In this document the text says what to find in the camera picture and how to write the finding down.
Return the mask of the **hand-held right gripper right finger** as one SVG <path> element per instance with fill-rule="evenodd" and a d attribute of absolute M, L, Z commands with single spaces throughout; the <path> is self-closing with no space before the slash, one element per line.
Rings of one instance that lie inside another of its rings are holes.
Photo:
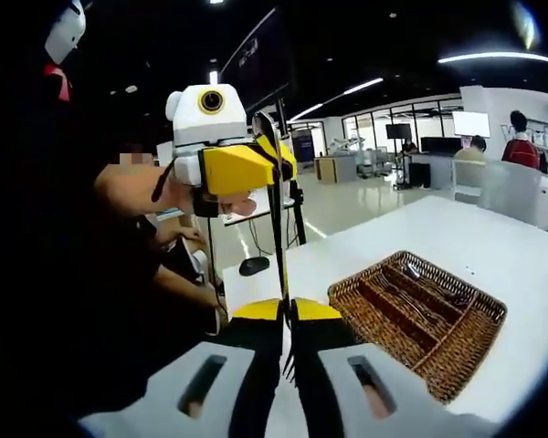
<path fill-rule="evenodd" d="M 387 352 L 356 342 L 341 314 L 290 305 L 292 376 L 311 437 L 486 437 L 488 421 L 450 412 Z"/>

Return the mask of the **person's left hand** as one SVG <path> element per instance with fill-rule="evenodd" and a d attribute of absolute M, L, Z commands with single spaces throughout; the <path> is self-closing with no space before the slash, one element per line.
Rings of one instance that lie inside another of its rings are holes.
<path fill-rule="evenodd" d="M 221 214 L 237 214 L 250 216 L 257 208 L 256 202 L 251 198 L 251 192 L 234 193 L 218 198 Z"/>

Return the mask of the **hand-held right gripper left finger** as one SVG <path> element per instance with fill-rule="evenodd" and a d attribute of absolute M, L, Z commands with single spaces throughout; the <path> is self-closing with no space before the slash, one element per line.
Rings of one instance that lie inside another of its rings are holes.
<path fill-rule="evenodd" d="M 89 437 L 263 437 L 279 384 L 284 305 L 239 308 L 218 336 L 156 372 L 116 412 L 80 419 Z"/>

